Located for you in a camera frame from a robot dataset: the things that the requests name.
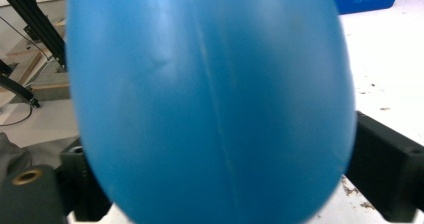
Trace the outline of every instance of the black metal bracket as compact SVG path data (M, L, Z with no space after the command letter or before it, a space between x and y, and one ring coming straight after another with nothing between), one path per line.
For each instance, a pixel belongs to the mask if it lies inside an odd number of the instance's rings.
M424 147L362 113L346 176L389 222L424 210Z
M10 66L8 66L6 63L4 63L1 59L0 59L0 75L6 75L9 76L12 73L12 68L10 68Z
M65 42L35 0L7 0L30 29L41 39L62 68L66 69Z

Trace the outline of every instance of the screw hole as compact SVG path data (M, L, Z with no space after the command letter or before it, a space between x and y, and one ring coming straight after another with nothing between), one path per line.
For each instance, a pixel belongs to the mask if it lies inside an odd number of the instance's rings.
M12 181L14 185L20 186L37 180L42 172L39 169L29 170L15 177Z
M72 152L72 153L82 153L82 146L73 147L73 148L71 148L71 150L69 150L69 152Z
M408 152L408 153L411 153L411 154L421 154L422 153L422 151L419 148L412 147L412 146L407 146L405 151Z

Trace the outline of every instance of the gray fabric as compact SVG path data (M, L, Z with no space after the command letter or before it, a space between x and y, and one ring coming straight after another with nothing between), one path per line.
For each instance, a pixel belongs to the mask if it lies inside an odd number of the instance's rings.
M0 133L0 188L1 182L9 174L31 166L31 155L9 141L6 134Z
M3 180L15 171L21 171L32 165L60 165L59 154L78 136L43 142L24 148L11 143L7 135L0 133L0 190Z

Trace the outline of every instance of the wooden board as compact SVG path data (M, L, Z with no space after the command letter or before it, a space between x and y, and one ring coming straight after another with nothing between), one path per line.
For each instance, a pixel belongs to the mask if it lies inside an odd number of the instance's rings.
M43 74L31 85L38 101L63 100L71 98L68 73Z
M10 66L16 66L9 78L19 84L24 84L25 80L31 74L34 67L37 65L41 58L41 53L30 52L27 54L21 54L4 60L4 63ZM0 87L0 93L6 92L5 88Z
M59 33L59 35L63 38L65 36L65 26L56 26L55 27L56 31ZM42 43L35 43L41 50L45 51L49 51L47 49L47 47ZM20 55L22 53L28 53L28 52L39 52L40 50L38 50L33 44L31 44L29 41L25 40L24 38L21 39L21 41L19 41L13 48L12 50L10 50L9 53L7 53L6 55L8 57L15 57L17 55Z

